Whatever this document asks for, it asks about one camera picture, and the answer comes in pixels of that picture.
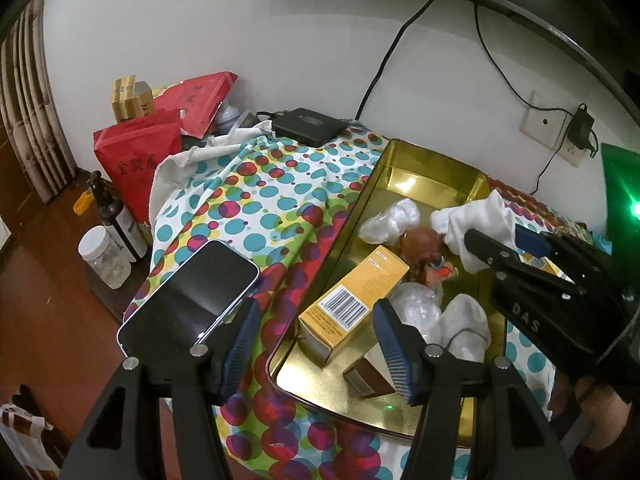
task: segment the smartphone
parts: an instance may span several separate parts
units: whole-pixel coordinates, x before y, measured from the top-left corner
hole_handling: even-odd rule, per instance
[[[218,240],[196,250],[120,327],[126,356],[167,360],[207,338],[260,276],[250,259]]]

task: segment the red package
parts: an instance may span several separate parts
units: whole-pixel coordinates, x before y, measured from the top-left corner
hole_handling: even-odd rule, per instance
[[[238,76],[231,72],[187,79],[154,90],[154,105],[156,110],[180,110],[182,133],[201,139],[218,129],[213,117],[236,79]]]
[[[94,153],[139,223],[149,224],[156,167],[179,153],[180,111],[156,112],[94,132]]]

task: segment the wall outlet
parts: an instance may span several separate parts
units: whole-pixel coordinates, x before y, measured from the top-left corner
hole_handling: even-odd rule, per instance
[[[529,102],[541,108],[552,107],[552,105],[547,103],[537,92],[531,93]],[[566,117],[567,114],[564,112],[543,112],[535,108],[527,108],[522,118],[520,131],[526,136],[537,140],[550,150],[554,150],[558,146],[560,133],[562,132]]]
[[[584,154],[586,152],[586,149],[579,150],[569,139],[565,139],[562,142],[562,147],[560,148],[558,155],[577,168],[584,159]]]

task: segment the screw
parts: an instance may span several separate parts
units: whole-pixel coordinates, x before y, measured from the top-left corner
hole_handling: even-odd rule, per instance
[[[140,361],[138,360],[137,357],[127,357],[126,359],[124,359],[124,361],[122,362],[122,367],[125,370],[133,370],[134,368],[136,368],[138,365],[140,364]]]
[[[498,355],[498,357],[494,359],[494,365],[500,368],[500,370],[506,370],[511,366],[511,361],[509,361],[504,355]]]
[[[207,345],[198,344],[193,345],[189,350],[189,353],[194,357],[202,357],[209,351],[209,347]]]
[[[429,357],[440,357],[443,353],[442,347],[440,345],[427,345],[424,349],[425,353]]]

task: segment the white jar lid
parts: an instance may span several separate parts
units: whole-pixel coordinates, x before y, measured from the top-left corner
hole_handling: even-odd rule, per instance
[[[78,253],[82,259],[90,262],[100,256],[109,245],[109,233],[101,225],[89,229],[80,243],[78,244]]]

